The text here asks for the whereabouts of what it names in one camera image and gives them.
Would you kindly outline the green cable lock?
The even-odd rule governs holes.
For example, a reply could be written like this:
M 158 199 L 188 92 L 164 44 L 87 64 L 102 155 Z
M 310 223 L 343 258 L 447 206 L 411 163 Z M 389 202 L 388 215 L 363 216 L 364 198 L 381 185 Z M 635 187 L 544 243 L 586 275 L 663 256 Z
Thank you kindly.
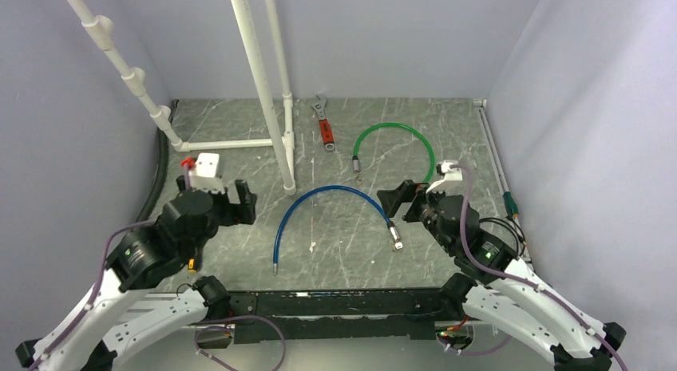
M 354 142 L 354 146 L 352 149 L 352 156 L 351 156 L 351 163 L 352 163 L 352 171 L 356 176 L 356 172 L 360 172 L 362 174 L 362 166 L 361 166 L 361 161 L 360 161 L 360 148 L 362 147 L 362 143 L 374 132 L 377 133 L 377 139 L 380 137 L 380 131 L 383 129 L 400 129 L 403 131 L 406 131 L 410 134 L 410 138 L 408 139 L 403 139 L 401 143 L 397 143 L 395 145 L 395 148 L 400 148 L 404 147 L 405 145 L 410 145 L 412 142 L 415 140 L 418 140 L 425 148 L 428 158 L 429 158 L 429 163 L 427 165 L 427 172 L 424 178 L 424 182 L 428 182 L 432 179 L 433 174 L 436 172 L 435 165 L 436 165 L 436 156 L 434 152 L 434 148 L 432 144 L 426 139 L 425 136 L 422 135 L 421 132 L 419 132 L 416 128 L 409 126 L 407 124 L 402 124 L 402 123 L 397 123 L 397 122 L 382 122 L 379 124 L 374 124 L 371 125 L 370 127 L 366 128 L 363 130 L 357 139 Z

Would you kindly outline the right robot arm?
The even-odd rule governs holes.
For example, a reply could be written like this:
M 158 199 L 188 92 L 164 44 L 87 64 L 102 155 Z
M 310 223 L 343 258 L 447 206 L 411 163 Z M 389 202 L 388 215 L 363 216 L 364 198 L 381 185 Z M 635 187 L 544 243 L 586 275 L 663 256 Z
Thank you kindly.
M 380 190 L 387 216 L 407 203 L 407 223 L 420 223 L 453 258 L 459 272 L 440 289 L 440 308 L 450 319 L 464 314 L 496 326 L 540 354 L 555 370 L 609 370 L 626 336 L 567 302 L 530 269 L 517 252 L 480 226 L 463 195 L 403 181 Z

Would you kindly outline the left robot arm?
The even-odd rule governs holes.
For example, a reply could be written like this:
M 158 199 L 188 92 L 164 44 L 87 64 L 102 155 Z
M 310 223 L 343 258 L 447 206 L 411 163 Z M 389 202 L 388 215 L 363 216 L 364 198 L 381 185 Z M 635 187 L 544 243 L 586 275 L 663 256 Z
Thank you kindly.
M 235 182 L 239 202 L 227 190 L 180 186 L 153 221 L 118 230 L 121 241 L 105 245 L 92 287 L 49 334 L 15 350 L 26 370 L 111 370 L 182 326 L 233 315 L 231 296 L 214 276 L 198 278 L 171 300 L 127 323 L 120 318 L 163 280 L 189 265 L 221 227 L 252 225 L 258 201 L 244 180 Z

